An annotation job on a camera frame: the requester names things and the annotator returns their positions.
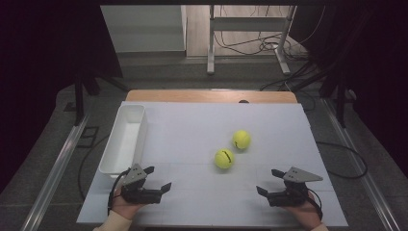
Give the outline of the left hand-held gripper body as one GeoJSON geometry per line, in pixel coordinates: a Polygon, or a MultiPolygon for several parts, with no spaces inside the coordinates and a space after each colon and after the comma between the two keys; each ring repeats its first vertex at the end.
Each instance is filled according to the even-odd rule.
{"type": "Polygon", "coordinates": [[[155,204],[162,198],[161,190],[149,190],[144,187],[147,174],[139,164],[134,164],[125,176],[121,196],[129,203],[133,204],[155,204]]]}

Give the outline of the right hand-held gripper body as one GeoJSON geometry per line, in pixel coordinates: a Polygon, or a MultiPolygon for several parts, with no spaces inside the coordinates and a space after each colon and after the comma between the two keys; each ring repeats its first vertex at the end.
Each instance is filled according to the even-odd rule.
{"type": "Polygon", "coordinates": [[[313,204],[306,183],[323,180],[321,176],[298,167],[291,167],[280,179],[284,180],[286,189],[282,192],[268,193],[267,200],[271,207],[297,207],[306,201],[313,204]]]}

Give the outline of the white plastic bin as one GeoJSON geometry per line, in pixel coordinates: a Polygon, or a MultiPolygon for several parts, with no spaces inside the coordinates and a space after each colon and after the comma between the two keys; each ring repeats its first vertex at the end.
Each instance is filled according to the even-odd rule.
{"type": "Polygon", "coordinates": [[[99,171],[116,178],[134,163],[140,163],[147,134],[147,117],[142,105],[121,105],[106,144],[99,171]]]}

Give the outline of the yellow tennis ball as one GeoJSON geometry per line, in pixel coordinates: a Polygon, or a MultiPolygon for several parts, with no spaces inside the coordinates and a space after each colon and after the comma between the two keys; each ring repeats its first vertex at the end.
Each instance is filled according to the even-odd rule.
{"type": "Polygon", "coordinates": [[[232,143],[238,149],[246,149],[251,143],[250,134],[244,130],[236,131],[233,134],[232,143]]]}
{"type": "Polygon", "coordinates": [[[214,162],[217,167],[228,169],[235,163],[235,155],[230,149],[221,148],[216,152],[214,162]]]}

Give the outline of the person's left hand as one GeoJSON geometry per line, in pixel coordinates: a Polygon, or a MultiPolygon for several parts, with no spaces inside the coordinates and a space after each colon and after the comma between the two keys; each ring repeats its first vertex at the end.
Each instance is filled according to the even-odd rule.
{"type": "Polygon", "coordinates": [[[132,220],[142,207],[144,207],[144,204],[133,204],[127,202],[121,196],[121,189],[115,190],[112,202],[112,210],[117,214],[126,219],[132,220]]]}

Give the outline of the person's right hand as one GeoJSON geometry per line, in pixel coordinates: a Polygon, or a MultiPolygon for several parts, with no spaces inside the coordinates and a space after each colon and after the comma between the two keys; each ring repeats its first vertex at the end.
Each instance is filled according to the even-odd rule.
{"type": "Polygon", "coordinates": [[[285,207],[285,210],[295,217],[305,231],[310,231],[323,223],[319,218],[317,209],[309,201],[298,207],[285,207]]]}

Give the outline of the white board sheet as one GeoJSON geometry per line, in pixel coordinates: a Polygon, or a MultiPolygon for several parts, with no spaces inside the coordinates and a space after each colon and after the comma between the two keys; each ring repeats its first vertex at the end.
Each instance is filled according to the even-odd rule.
{"type": "Polygon", "coordinates": [[[145,103],[147,134],[143,167],[154,167],[145,186],[171,189],[158,204],[144,207],[137,226],[274,228],[293,227],[293,217],[271,207],[256,188],[281,192],[285,186],[272,169],[291,167],[323,178],[310,184],[322,202],[323,221],[345,226],[338,197],[315,143],[310,123],[299,104],[145,103]],[[244,130],[251,143],[238,149],[233,134],[244,130]],[[235,163],[215,165],[221,148],[235,163]]]}

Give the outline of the wooden table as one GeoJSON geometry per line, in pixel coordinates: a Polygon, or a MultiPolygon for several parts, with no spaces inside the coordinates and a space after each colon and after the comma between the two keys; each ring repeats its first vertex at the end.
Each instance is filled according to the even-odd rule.
{"type": "Polygon", "coordinates": [[[255,90],[130,90],[127,102],[296,103],[292,92],[255,90]]]}

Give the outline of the black tripod stand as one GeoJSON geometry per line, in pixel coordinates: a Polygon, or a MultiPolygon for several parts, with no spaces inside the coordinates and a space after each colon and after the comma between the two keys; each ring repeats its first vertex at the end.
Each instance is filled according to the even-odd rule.
{"type": "Polygon", "coordinates": [[[291,88],[292,92],[298,92],[305,87],[315,83],[318,80],[324,79],[319,95],[323,98],[329,97],[333,92],[336,93],[335,102],[335,117],[340,125],[345,128],[344,122],[344,105],[348,102],[346,98],[345,72],[339,64],[331,64],[319,73],[301,81],[291,88]]]}
{"type": "Polygon", "coordinates": [[[109,77],[98,72],[77,73],[75,75],[74,82],[76,110],[76,119],[74,122],[75,126],[78,126],[85,118],[83,89],[86,89],[87,93],[92,96],[98,95],[100,92],[100,87],[96,81],[97,78],[104,80],[105,82],[124,92],[128,92],[130,90],[127,86],[119,83],[113,77],[109,77]]]}

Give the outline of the white cabinet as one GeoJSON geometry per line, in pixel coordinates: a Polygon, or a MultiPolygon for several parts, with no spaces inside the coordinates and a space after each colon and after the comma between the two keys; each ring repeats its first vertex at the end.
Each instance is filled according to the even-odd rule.
{"type": "Polygon", "coordinates": [[[101,6],[116,53],[186,50],[183,5],[101,6]]]}

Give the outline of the black curtain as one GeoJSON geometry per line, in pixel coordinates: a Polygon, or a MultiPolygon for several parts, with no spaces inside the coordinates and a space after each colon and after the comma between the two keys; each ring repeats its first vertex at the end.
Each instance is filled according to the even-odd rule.
{"type": "Polygon", "coordinates": [[[322,0],[321,70],[339,64],[353,109],[408,177],[408,0],[322,0]]]}
{"type": "Polygon", "coordinates": [[[0,193],[47,124],[60,90],[121,77],[103,0],[0,0],[0,193]]]}

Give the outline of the aluminium rail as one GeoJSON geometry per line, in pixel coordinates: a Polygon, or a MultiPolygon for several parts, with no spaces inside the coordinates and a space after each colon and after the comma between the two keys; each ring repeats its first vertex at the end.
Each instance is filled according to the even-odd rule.
{"type": "Polygon", "coordinates": [[[54,196],[56,189],[58,188],[61,179],[64,175],[65,169],[69,163],[69,160],[77,146],[77,143],[88,123],[90,113],[85,113],[83,118],[74,125],[70,130],[70,133],[65,140],[65,143],[52,166],[39,194],[33,204],[28,216],[23,222],[19,231],[37,231],[42,219],[47,211],[47,208],[54,196]]]}
{"type": "MultiPolygon", "coordinates": [[[[321,99],[320,102],[323,105],[326,113],[330,117],[331,123],[336,130],[342,145],[351,148],[354,151],[357,151],[357,148],[347,130],[337,120],[335,107],[329,102],[328,99],[321,99]]],[[[377,186],[369,172],[367,172],[366,175],[361,178],[361,182],[385,230],[401,231],[401,228],[389,203],[387,202],[385,196],[380,191],[380,188],[377,186]]]]}

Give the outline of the white metal stand frame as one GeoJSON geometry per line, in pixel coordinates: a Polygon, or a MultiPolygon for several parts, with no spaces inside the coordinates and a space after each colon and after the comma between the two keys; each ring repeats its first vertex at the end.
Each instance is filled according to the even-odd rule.
{"type": "Polygon", "coordinates": [[[215,6],[210,6],[210,38],[207,54],[207,73],[215,73],[215,32],[278,32],[281,38],[273,45],[276,59],[285,75],[290,69],[284,57],[284,44],[293,21],[295,6],[289,6],[285,17],[216,17],[215,6]]]}

